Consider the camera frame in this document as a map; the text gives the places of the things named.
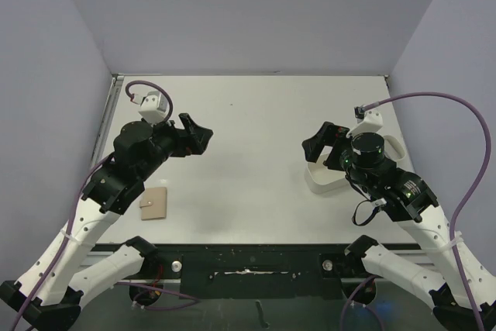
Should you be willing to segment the beige card holder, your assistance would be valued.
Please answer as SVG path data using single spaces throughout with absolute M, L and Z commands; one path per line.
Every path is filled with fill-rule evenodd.
M 139 201 L 143 221 L 167 217 L 167 188 L 147 188 Z

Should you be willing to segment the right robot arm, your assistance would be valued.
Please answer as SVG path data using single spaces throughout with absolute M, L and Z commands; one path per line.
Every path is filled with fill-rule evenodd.
M 398 256 L 362 235 L 345 250 L 353 275 L 375 274 L 427 304 L 447 330 L 492 330 L 495 327 L 495 277 L 463 242 L 450 235 L 451 223 L 429 186 L 391 160 L 377 133 L 348 136 L 348 128 L 324 122 L 302 143 L 305 159 L 315 163 L 324 147 L 324 165 L 342 171 L 352 188 L 367 195 L 373 212 L 384 212 L 419 245 L 433 270 Z

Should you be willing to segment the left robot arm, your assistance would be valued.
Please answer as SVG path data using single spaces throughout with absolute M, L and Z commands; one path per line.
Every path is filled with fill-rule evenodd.
M 37 330 L 68 330 L 95 297 L 128 276 L 157 270 L 157 248 L 140 236 L 90 267 L 80 265 L 104 232 L 141 196 L 145 181 L 167 159 L 201 155 L 210 129 L 181 113 L 182 128 L 166 120 L 124 125 L 114 150 L 101 160 L 78 192 L 69 219 L 35 264 L 15 281 L 4 281 L 1 299 Z

